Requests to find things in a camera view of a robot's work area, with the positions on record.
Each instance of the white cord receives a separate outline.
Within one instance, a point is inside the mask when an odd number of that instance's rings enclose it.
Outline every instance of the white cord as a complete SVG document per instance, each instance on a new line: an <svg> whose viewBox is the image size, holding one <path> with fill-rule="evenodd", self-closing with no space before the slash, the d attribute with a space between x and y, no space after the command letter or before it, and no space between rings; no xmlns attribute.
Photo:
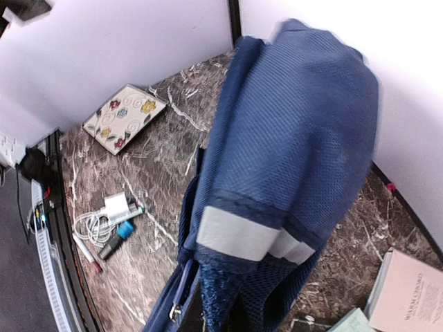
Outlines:
<svg viewBox="0 0 443 332"><path fill-rule="evenodd" d="M116 225L110 226L105 209L81 214L74 221L74 233L81 240L89 240L93 245L103 248L111 237ZM81 233L78 228L86 230Z"/></svg>

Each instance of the marker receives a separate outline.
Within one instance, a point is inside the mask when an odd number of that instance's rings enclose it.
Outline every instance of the marker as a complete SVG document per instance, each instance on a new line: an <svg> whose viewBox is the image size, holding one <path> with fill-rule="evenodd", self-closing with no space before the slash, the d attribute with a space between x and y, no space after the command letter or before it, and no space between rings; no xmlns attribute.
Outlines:
<svg viewBox="0 0 443 332"><path fill-rule="evenodd" d="M126 220L121 224L117 232L106 242L103 249L98 253L99 258L106 261L122 245L134 231L134 226Z"/></svg>
<svg viewBox="0 0 443 332"><path fill-rule="evenodd" d="M102 267L100 266L100 264L96 261L96 259L94 258L94 256L91 254L91 252L89 251L89 249L85 246L85 244L83 243L83 241L76 235L76 234L72 234L72 237L74 239L74 241L77 243L78 248L80 249L81 252L83 252L83 255L86 257L86 259L88 260L89 263L91 263L93 265L93 267L96 270L96 273L101 273L103 272Z"/></svg>

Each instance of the floral tray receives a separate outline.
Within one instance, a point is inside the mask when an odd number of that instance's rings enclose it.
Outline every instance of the floral tray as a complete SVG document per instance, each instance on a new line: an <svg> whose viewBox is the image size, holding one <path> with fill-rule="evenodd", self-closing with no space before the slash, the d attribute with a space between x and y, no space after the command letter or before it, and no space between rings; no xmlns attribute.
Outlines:
<svg viewBox="0 0 443 332"><path fill-rule="evenodd" d="M128 84L106 101L83 129L116 155L165 107L165 102Z"/></svg>

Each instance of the blue mesh bag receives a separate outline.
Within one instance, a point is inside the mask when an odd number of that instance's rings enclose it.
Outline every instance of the blue mesh bag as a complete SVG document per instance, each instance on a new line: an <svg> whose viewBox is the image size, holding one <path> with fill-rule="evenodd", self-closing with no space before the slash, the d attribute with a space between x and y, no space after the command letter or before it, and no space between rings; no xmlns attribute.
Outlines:
<svg viewBox="0 0 443 332"><path fill-rule="evenodd" d="M364 184L378 93L328 31L292 19L238 41L145 332L278 330Z"/></svg>

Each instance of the gray reflective stripe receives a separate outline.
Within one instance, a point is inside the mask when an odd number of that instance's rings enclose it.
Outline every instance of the gray reflective stripe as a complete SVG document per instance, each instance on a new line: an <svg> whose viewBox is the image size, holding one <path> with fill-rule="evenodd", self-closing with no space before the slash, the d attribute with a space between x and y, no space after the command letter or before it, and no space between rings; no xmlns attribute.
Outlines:
<svg viewBox="0 0 443 332"><path fill-rule="evenodd" d="M281 230L269 253L277 258L285 258L300 265L315 253L306 243L299 242L286 230Z"/></svg>
<svg viewBox="0 0 443 332"><path fill-rule="evenodd" d="M225 255L261 261L279 232L216 207L206 206L197 243Z"/></svg>

